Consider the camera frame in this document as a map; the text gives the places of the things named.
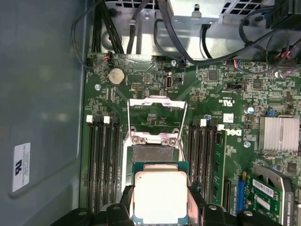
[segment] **motherboard mounting screw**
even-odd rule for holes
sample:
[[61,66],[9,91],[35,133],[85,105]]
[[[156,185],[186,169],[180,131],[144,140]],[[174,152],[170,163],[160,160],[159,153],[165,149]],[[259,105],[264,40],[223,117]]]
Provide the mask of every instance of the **motherboard mounting screw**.
[[170,62],[170,65],[171,65],[172,67],[176,67],[176,66],[177,66],[177,61],[176,61],[176,60],[172,60],[172,61]]
[[251,143],[250,143],[249,141],[245,141],[245,142],[244,142],[244,147],[245,147],[245,148],[251,147]]
[[217,210],[217,207],[214,206],[214,205],[210,205],[210,206],[209,206],[209,209],[211,209],[211,210]]
[[244,211],[244,214],[246,214],[247,216],[251,217],[253,216],[253,213],[251,211]]
[[169,144],[170,146],[175,146],[175,144],[176,144],[175,139],[170,139],[169,142],[168,142],[168,144]]
[[138,137],[133,137],[132,138],[132,143],[133,144],[137,144],[139,142],[139,138]]
[[97,90],[97,91],[100,91],[100,85],[99,84],[96,84],[95,86],[94,86],[94,88],[95,88],[95,90]]

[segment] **chip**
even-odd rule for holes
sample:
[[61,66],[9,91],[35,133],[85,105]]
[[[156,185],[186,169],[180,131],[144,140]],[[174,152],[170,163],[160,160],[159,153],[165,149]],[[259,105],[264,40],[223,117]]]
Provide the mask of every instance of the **chip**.
[[293,163],[293,162],[289,162],[287,164],[287,172],[289,172],[289,173],[297,172],[297,164]]
[[209,81],[217,81],[218,80],[218,72],[217,71],[209,71],[208,80]]
[[253,89],[262,89],[262,80],[261,79],[253,80]]

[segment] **pcie slot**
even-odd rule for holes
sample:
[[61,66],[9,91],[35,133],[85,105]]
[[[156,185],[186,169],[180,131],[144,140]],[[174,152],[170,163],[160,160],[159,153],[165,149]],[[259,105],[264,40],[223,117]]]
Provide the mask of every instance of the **pcie slot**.
[[245,186],[245,182],[239,179],[237,182],[236,213],[244,209]]
[[225,179],[222,206],[226,209],[228,213],[230,213],[230,200],[231,200],[231,181]]
[[213,154],[214,140],[216,129],[210,126],[201,127],[199,150],[201,157],[199,159],[199,175],[201,178],[202,195],[206,202],[211,201],[212,194],[212,170],[213,170]]

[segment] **screw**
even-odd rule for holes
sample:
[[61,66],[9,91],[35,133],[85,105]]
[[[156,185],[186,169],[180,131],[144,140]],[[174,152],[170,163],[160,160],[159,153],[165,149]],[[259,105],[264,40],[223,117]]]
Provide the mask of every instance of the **screw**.
[[211,210],[217,210],[217,207],[214,206],[214,205],[210,205],[210,206],[209,206],[209,209],[211,209]]
[[150,14],[145,14],[145,16],[144,16],[144,18],[146,19],[146,20],[149,20],[150,19]]
[[177,66],[177,61],[176,61],[176,60],[172,60],[172,61],[170,62],[170,65],[171,65],[172,67],[176,67],[176,66]]
[[94,88],[95,88],[95,90],[100,91],[101,86],[100,86],[99,84],[96,84],[96,85],[94,86]]
[[79,216],[83,216],[83,215],[86,215],[86,214],[87,214],[87,212],[85,212],[85,211],[79,212]]
[[132,138],[132,143],[133,144],[137,144],[139,142],[139,138],[138,137],[133,137]]
[[168,142],[168,144],[169,144],[170,146],[174,146],[174,145],[176,144],[175,139],[170,139],[169,142]]
[[245,142],[244,142],[244,147],[245,147],[245,148],[251,147],[251,143],[250,143],[249,141],[245,141]]
[[247,216],[251,217],[253,216],[253,213],[251,211],[244,211],[244,214],[246,214]]

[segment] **white label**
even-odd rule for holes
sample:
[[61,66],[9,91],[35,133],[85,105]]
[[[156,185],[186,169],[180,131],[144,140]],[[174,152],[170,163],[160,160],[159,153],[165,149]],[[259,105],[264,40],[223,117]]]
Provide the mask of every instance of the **white label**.
[[30,143],[14,149],[13,192],[29,183]]
[[271,196],[272,198],[274,198],[274,191],[272,189],[266,187],[262,183],[258,182],[257,180],[253,179],[253,186],[257,187],[259,190],[261,190],[262,192],[264,192],[268,196]]
[[264,208],[266,208],[267,210],[269,210],[270,205],[269,205],[266,201],[264,201],[263,199],[257,197],[257,202],[258,202],[260,205],[262,205]]
[[232,107],[235,103],[235,100],[218,100],[219,103],[222,103],[225,107]]
[[241,129],[226,129],[227,135],[232,135],[232,136],[239,136],[241,137]]
[[223,119],[222,121],[224,123],[233,123],[234,122],[234,114],[228,114],[228,113],[225,113],[223,115]]

